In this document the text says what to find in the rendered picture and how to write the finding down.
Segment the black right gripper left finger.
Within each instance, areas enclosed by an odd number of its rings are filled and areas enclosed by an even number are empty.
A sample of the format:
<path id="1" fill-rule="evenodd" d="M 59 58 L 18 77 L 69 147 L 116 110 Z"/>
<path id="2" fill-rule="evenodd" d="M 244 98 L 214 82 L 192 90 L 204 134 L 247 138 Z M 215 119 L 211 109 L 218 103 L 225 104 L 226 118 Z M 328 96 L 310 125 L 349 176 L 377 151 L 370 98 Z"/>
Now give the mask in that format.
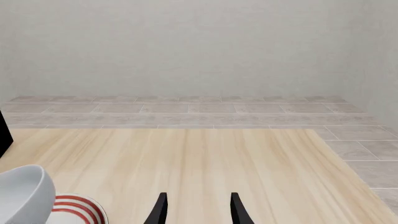
<path id="1" fill-rule="evenodd" d="M 159 197 L 144 224 L 165 224 L 167 219 L 167 209 L 167 193 L 162 192 L 159 194 Z"/>

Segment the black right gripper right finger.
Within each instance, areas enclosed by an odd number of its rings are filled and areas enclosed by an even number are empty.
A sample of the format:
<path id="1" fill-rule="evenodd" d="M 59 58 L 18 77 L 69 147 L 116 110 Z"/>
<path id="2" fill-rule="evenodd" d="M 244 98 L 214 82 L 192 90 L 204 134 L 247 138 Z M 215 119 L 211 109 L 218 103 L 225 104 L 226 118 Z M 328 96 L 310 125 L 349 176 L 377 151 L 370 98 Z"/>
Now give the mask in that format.
<path id="1" fill-rule="evenodd" d="M 231 193 L 230 210 L 233 224 L 252 224 L 251 217 L 236 192 Z"/>

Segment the white plate with red rings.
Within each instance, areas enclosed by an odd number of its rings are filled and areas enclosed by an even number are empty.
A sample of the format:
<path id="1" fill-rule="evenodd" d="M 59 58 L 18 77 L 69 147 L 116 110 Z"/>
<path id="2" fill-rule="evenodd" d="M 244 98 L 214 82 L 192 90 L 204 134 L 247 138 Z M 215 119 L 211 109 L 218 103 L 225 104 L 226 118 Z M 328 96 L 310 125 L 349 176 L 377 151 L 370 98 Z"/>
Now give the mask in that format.
<path id="1" fill-rule="evenodd" d="M 104 208 L 80 194 L 58 194 L 45 224 L 109 224 Z"/>

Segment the white bowl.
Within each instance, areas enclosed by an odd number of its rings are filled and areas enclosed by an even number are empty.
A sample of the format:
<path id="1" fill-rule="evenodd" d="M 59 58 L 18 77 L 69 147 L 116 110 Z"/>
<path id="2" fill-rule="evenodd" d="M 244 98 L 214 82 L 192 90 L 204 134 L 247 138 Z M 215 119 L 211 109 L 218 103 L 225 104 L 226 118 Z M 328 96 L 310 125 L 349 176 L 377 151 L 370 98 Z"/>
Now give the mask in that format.
<path id="1" fill-rule="evenodd" d="M 54 203 L 55 186 L 43 167 L 0 173 L 0 224 L 46 224 Z"/>

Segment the black microwave oven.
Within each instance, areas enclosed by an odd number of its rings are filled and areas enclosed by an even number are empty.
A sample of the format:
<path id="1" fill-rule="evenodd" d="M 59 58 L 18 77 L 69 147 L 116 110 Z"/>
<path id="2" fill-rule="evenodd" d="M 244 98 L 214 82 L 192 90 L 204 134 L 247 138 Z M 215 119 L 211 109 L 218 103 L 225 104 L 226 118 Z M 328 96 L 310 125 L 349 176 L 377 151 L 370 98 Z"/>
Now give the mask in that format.
<path id="1" fill-rule="evenodd" d="M 2 158 L 13 142 L 14 140 L 11 136 L 11 132 L 6 124 L 4 116 L 0 111 L 0 158 Z"/>

